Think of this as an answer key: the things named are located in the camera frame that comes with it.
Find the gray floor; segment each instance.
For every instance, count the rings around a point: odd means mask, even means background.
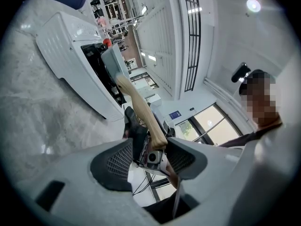
[[[53,0],[27,0],[1,43],[0,158],[13,182],[66,154],[122,137],[124,122],[104,120],[42,57],[35,33],[57,11],[83,16]]]

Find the black opening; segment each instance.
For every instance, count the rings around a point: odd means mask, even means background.
[[[57,200],[65,183],[59,181],[52,181],[47,185],[43,192],[37,197],[35,202],[47,212],[50,211],[52,205]]]
[[[156,159],[156,155],[154,153],[149,155],[149,160],[150,161],[155,161],[155,159]]]
[[[81,49],[97,77],[121,107],[122,104],[126,103],[126,100],[114,80],[111,78],[101,59],[101,54],[107,49],[107,47],[102,43],[97,43],[81,46]]]
[[[231,77],[231,81],[233,83],[236,83],[240,78],[244,78],[247,73],[249,73],[251,70],[249,69],[249,67],[246,65],[245,62],[242,62],[239,67],[236,69],[236,71],[234,71],[232,77]]]

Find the wooden stick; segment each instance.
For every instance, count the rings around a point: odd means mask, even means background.
[[[150,131],[152,149],[164,149],[167,145],[167,140],[150,107],[141,95],[139,95],[131,81],[123,74],[118,74],[116,75],[116,84],[123,93],[126,93],[132,98],[134,111],[137,113],[137,116],[144,121]]]

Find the black mesh panel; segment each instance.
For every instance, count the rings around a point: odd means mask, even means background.
[[[179,172],[189,167],[195,161],[195,157],[192,154],[179,147],[167,150],[167,157],[176,174],[179,174]]]
[[[133,146],[130,143],[110,157],[107,161],[108,171],[119,178],[127,180],[128,169],[133,158],[132,149]]]

